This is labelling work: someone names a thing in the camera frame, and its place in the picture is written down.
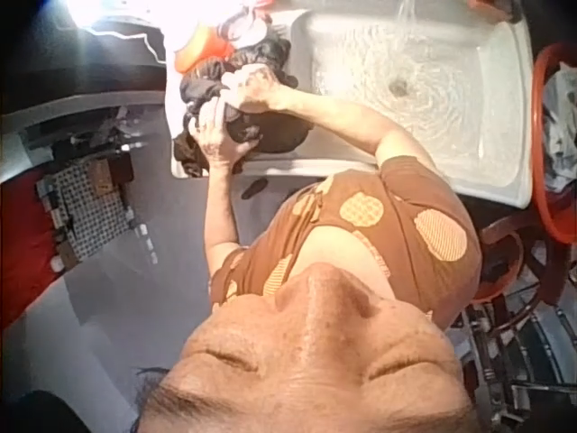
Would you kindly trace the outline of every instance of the eyebrow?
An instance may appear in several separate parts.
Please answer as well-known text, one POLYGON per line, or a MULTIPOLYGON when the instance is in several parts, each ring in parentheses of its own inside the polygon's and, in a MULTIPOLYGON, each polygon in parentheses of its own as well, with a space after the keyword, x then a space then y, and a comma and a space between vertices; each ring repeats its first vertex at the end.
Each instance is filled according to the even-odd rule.
POLYGON ((231 418, 241 413, 229 401, 182 392, 163 385, 151 393, 145 411, 167 418, 180 417, 196 421, 231 418))

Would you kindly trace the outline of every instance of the red fabric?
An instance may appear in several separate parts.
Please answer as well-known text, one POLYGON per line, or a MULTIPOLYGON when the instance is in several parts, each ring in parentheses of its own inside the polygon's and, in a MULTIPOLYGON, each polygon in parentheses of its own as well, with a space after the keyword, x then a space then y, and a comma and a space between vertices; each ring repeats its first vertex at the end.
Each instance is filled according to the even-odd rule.
POLYGON ((58 278, 52 220, 36 196, 41 170, 29 170, 0 186, 2 193, 2 315, 4 330, 58 278))

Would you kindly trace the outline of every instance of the nose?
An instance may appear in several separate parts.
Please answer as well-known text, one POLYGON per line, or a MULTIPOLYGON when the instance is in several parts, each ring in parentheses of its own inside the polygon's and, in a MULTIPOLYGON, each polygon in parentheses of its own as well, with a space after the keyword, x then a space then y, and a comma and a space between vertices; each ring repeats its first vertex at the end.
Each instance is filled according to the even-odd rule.
POLYGON ((325 373, 354 369, 367 319, 379 312, 376 301, 360 281, 329 264, 316 263, 291 279, 275 295, 285 347, 294 349, 290 362, 325 373))

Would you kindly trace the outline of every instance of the drain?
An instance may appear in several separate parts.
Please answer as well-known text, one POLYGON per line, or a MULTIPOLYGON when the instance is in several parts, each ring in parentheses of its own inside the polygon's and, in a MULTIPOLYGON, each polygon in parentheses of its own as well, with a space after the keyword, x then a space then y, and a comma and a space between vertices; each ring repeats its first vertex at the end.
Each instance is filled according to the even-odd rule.
POLYGON ((408 95, 408 83, 403 78, 395 78, 389 83, 389 90, 394 97, 405 97, 408 95))

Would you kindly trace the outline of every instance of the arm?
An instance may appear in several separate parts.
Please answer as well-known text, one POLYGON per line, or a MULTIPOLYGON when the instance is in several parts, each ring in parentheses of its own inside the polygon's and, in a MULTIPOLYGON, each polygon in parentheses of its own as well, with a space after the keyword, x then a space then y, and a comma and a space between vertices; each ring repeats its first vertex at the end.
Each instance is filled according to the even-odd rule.
POLYGON ((435 170, 430 155, 411 133, 367 106, 279 86, 270 94, 270 109, 325 128, 358 149, 375 155, 379 166, 395 156, 408 155, 435 170))
POLYGON ((229 89, 221 96, 241 111, 273 110, 308 120, 374 155, 379 166, 395 156, 407 155, 435 170, 430 155, 413 135, 372 108, 283 86, 268 67, 260 64, 225 73, 223 84, 229 89))
POLYGON ((208 175, 205 254, 211 278, 223 265, 224 258, 240 248, 231 203, 231 177, 227 168, 213 169, 208 175))
POLYGON ((210 165, 205 217, 205 253, 212 278, 224 259, 240 248, 231 203, 233 166, 257 143, 236 143, 224 127, 223 99, 214 97, 200 107, 188 129, 210 165))

